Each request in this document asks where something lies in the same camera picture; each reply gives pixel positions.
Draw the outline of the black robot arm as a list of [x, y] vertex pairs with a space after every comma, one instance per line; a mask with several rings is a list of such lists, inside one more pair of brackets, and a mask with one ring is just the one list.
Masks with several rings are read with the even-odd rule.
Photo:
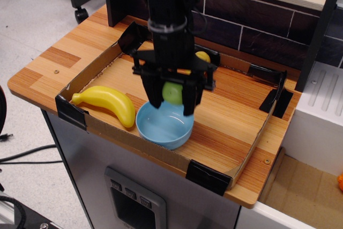
[[213, 90], [217, 66], [197, 57], [193, 15], [199, 0], [145, 0], [153, 50], [132, 54], [133, 72], [140, 75], [148, 100], [159, 108], [165, 101], [165, 82], [182, 85], [185, 116], [201, 102], [203, 90]]

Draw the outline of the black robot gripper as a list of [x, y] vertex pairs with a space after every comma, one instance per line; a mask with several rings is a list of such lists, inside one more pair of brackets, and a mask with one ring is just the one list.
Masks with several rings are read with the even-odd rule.
[[[216, 65], [207, 63], [195, 55], [195, 42], [187, 29], [188, 21], [180, 24], [159, 24], [148, 20], [148, 31], [153, 41], [152, 50], [136, 50], [134, 72], [141, 76], [150, 104], [159, 109], [165, 81], [183, 84], [183, 115], [194, 114], [201, 102], [203, 89], [213, 90], [215, 81], [213, 73]], [[190, 75], [183, 75], [177, 69], [191, 70]]]

